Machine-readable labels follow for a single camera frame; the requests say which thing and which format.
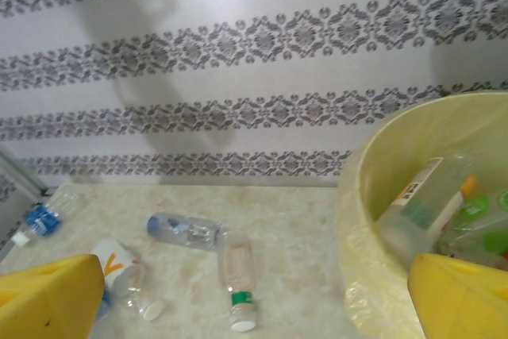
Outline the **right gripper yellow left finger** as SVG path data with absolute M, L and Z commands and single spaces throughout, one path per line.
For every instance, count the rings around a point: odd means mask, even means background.
M 87 338 L 105 281 L 83 254 L 1 276 L 2 338 Z

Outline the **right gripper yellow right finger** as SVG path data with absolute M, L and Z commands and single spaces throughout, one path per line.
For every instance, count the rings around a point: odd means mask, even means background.
M 408 291 L 427 338 L 506 338 L 507 272 L 419 254 Z

